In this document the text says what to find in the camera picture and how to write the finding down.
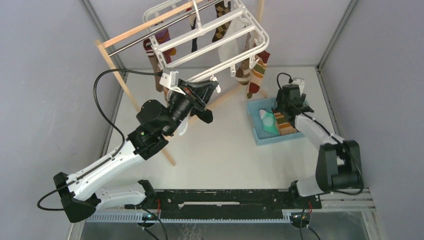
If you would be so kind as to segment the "white plastic sock hanger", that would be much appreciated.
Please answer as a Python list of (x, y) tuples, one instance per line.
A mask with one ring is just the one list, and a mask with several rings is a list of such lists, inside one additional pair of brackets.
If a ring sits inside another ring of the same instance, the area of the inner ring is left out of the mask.
[[(225, 62), (220, 62), (219, 59), (214, 66), (194, 75), (189, 81), (198, 82), (223, 70), (228, 70), (230, 76), (235, 78), (243, 60), (249, 59), (250, 68), (258, 62), (255, 60), (255, 55), (266, 51), (270, 43), (269, 35), (240, 0), (230, 0), (231, 11), (217, 18), (215, 4), (221, 1), (189, 8), (189, 11), (195, 10), (196, 13), (148, 38), (158, 59), (160, 70), (176, 68), (186, 62), (194, 62), (199, 57), (210, 59), (214, 55), (218, 56), (219, 46), (242, 34), (245, 35), (237, 41), (239, 46), (237, 56)], [(212, 42), (216, 28), (236, 18), (246, 22), (245, 28), (224, 40)]]

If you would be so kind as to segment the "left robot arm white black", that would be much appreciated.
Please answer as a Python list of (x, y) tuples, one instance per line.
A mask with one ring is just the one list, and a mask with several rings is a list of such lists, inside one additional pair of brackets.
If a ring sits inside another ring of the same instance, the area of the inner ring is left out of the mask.
[(136, 115), (140, 125), (124, 139), (123, 146), (72, 174), (60, 172), (53, 177), (64, 212), (71, 223), (88, 219), (97, 210), (122, 205), (138, 205), (149, 209), (156, 203), (156, 193), (148, 180), (125, 187), (104, 185), (124, 170), (133, 167), (160, 152), (177, 128), (191, 112), (206, 123), (213, 121), (207, 109), (217, 81), (178, 83), (182, 92), (172, 91), (167, 106), (158, 100), (146, 101)]

